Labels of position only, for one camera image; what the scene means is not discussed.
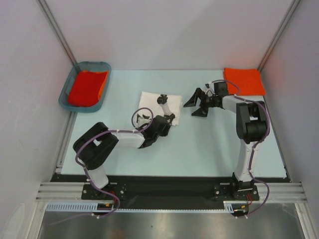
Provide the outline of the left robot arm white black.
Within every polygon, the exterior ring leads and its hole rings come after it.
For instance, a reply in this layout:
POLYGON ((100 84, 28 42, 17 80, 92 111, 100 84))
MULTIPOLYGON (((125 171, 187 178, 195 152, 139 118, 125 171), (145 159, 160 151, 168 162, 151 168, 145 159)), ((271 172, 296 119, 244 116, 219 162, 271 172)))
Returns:
POLYGON ((109 179, 103 167, 111 152, 117 147, 146 148, 159 137, 168 135, 175 115, 150 116, 137 114, 135 131, 109 130, 98 122, 73 144, 77 162, 84 168, 88 180, 94 184, 93 194, 99 199, 109 196, 109 179))

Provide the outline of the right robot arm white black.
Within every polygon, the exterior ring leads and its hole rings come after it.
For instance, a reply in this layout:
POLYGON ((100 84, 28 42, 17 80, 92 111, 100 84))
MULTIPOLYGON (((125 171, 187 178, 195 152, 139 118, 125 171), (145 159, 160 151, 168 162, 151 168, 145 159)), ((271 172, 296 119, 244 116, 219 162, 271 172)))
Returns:
POLYGON ((263 101, 254 101, 231 94, 229 81, 216 80, 205 84, 205 89, 196 88, 191 98, 183 105, 199 108, 192 113, 196 117, 206 117, 210 108, 221 108, 236 114, 236 133, 241 142, 239 159, 231 185, 230 195, 241 200, 248 194, 248 184, 256 179, 253 176, 254 159, 260 144, 270 133, 270 119, 263 101))

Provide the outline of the white printed t shirt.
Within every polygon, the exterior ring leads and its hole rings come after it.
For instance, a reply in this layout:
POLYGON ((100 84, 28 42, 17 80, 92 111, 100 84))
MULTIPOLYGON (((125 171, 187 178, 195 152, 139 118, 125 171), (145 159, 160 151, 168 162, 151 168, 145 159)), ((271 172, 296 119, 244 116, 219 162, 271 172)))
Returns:
POLYGON ((172 125, 177 126, 179 125, 181 106, 181 95, 142 92, 138 108, 148 108, 153 112, 154 117, 165 117, 172 125))

